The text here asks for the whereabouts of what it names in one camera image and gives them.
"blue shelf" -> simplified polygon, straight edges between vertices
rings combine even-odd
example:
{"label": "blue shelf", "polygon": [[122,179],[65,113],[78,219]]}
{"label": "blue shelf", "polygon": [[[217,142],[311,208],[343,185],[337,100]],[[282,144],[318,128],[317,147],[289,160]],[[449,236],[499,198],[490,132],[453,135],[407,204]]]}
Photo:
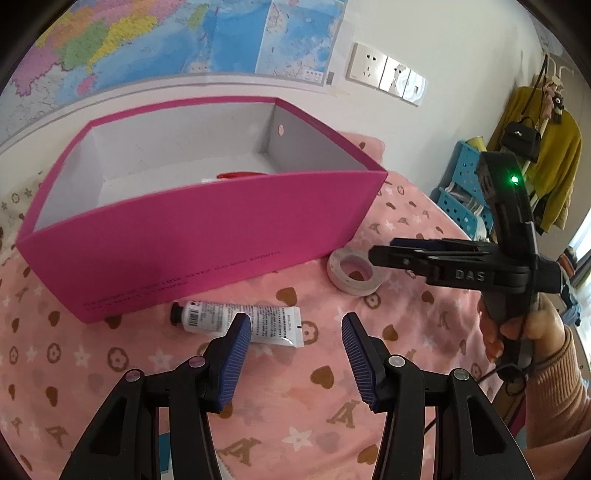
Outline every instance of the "blue shelf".
{"label": "blue shelf", "polygon": [[459,155],[456,161],[456,169],[453,172],[452,181],[472,195],[478,203],[486,206],[486,200],[478,183],[476,166],[480,159],[480,152],[468,145],[459,142]]}
{"label": "blue shelf", "polygon": [[[476,215],[441,187],[439,188],[439,192],[440,196],[437,201],[438,207],[443,210],[467,236],[474,240],[474,237],[476,236],[476,227],[478,225]],[[484,220],[486,230],[490,232],[493,223],[491,211],[487,207],[484,207],[480,216]]]}

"sleeve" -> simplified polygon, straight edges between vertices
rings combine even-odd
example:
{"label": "sleeve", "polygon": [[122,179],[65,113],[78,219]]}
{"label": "sleeve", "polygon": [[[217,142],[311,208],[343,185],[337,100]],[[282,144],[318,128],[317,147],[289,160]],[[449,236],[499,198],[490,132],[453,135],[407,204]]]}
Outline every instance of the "sleeve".
{"label": "sleeve", "polygon": [[572,185],[569,188],[569,192],[567,193],[566,200],[564,201],[564,205],[562,207],[562,210],[560,211],[560,213],[558,214],[558,218],[554,222],[554,224],[558,228],[560,228],[561,230],[564,230],[564,227],[566,227],[566,220],[568,220],[568,218],[569,218],[569,208],[570,208],[571,197],[573,195],[573,186],[574,185]]}
{"label": "sleeve", "polygon": [[569,328],[561,350],[530,376],[525,402],[528,448],[560,442],[590,428],[590,400]]}
{"label": "sleeve", "polygon": [[556,222],[564,204],[569,197],[570,192],[572,191],[574,177],[577,174],[577,170],[579,168],[581,146],[582,142],[579,140],[579,142],[576,144],[576,147],[573,146],[572,149],[569,149],[569,158],[564,160],[564,164],[567,165],[568,168],[564,173],[562,180],[552,190],[550,197],[548,198],[548,205],[544,211],[544,217],[542,218],[542,222],[540,224],[540,228],[544,232],[548,232],[550,230],[550,226]]}

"black handbag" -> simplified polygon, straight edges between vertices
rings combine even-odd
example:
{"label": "black handbag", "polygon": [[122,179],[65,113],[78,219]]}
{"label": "black handbag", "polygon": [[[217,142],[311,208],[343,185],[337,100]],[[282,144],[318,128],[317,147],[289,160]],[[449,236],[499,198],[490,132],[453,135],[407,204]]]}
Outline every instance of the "black handbag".
{"label": "black handbag", "polygon": [[[531,91],[530,98],[521,111],[521,120],[518,122],[509,122],[505,127],[505,132],[501,138],[501,145],[512,151],[515,155],[528,160],[532,163],[537,163],[538,155],[540,155],[540,143],[542,142],[542,135],[538,132],[537,124],[529,116],[524,116],[527,108],[531,103],[531,99],[534,97],[534,93],[540,84],[542,74],[544,75],[544,84],[546,82],[545,72],[548,70],[548,55],[544,57],[542,69],[535,81],[534,88]],[[538,116],[538,122],[542,112],[542,104],[540,104],[540,114]],[[524,124],[524,120],[530,119],[533,127],[528,127]]]}
{"label": "black handbag", "polygon": [[501,138],[501,145],[515,155],[536,163],[540,154],[542,135],[535,128],[524,124],[528,118],[533,124],[534,121],[529,116],[522,118],[519,122],[509,122]]}

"white tube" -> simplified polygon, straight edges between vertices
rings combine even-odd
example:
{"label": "white tube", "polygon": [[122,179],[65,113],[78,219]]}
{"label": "white tube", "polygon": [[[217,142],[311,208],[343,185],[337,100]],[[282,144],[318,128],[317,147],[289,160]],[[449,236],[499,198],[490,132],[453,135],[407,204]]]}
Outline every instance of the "white tube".
{"label": "white tube", "polygon": [[205,333],[219,337],[226,334],[237,313],[251,319],[251,342],[272,343],[293,347],[304,346],[301,316],[298,307],[235,305],[190,301],[184,307],[173,303],[170,321],[181,323],[191,333]]}

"yellow sweater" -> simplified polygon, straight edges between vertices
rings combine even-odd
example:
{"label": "yellow sweater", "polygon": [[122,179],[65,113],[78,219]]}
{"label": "yellow sweater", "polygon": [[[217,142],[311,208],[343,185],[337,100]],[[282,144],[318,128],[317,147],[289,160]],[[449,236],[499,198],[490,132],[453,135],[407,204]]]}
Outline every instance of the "yellow sweater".
{"label": "yellow sweater", "polygon": [[[521,111],[530,97],[531,87],[519,87],[513,94],[505,113],[501,117],[495,132],[488,143],[488,150],[500,150],[501,137],[509,122],[519,121]],[[534,93],[534,97],[525,116],[538,119],[540,114],[541,90]],[[560,212],[569,201],[574,183],[574,176],[579,166],[581,155],[581,132],[572,115],[563,110],[562,124],[555,124],[552,120],[542,137],[538,163],[532,163],[527,170],[527,176],[535,188],[538,197],[550,194],[544,211],[544,218],[540,227],[547,232],[550,226],[560,216]]]}

